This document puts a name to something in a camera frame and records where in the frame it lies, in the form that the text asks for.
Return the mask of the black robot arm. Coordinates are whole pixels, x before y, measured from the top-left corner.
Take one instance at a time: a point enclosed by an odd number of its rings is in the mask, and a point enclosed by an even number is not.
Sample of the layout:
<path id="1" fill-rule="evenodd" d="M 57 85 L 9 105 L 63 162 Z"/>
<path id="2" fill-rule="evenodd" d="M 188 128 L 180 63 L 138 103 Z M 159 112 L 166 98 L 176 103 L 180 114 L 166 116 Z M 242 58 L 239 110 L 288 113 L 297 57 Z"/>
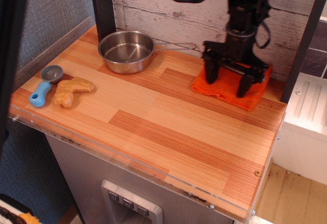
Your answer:
<path id="1" fill-rule="evenodd" d="M 270 9 L 268 0 L 228 0 L 225 42 L 204 42 L 202 56 L 208 84 L 217 80 L 220 68 L 233 71 L 242 76 L 237 92 L 242 98 L 253 84 L 264 81 L 268 65 L 255 56 L 253 46 L 258 27 L 265 25 Z"/>

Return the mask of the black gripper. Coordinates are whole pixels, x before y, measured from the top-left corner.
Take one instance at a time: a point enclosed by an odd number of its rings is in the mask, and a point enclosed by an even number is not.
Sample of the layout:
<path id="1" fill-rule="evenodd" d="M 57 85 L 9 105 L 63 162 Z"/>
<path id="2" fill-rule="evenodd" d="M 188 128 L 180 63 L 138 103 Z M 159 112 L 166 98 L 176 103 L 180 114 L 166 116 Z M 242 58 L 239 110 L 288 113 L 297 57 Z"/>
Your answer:
<path id="1" fill-rule="evenodd" d="M 243 75 L 237 92 L 238 98 L 243 98 L 253 83 L 262 83 L 268 65 L 252 51 L 255 35 L 256 32 L 246 34 L 228 31 L 225 42 L 205 41 L 202 57 L 207 83 L 213 84 L 216 81 L 221 66 Z"/>

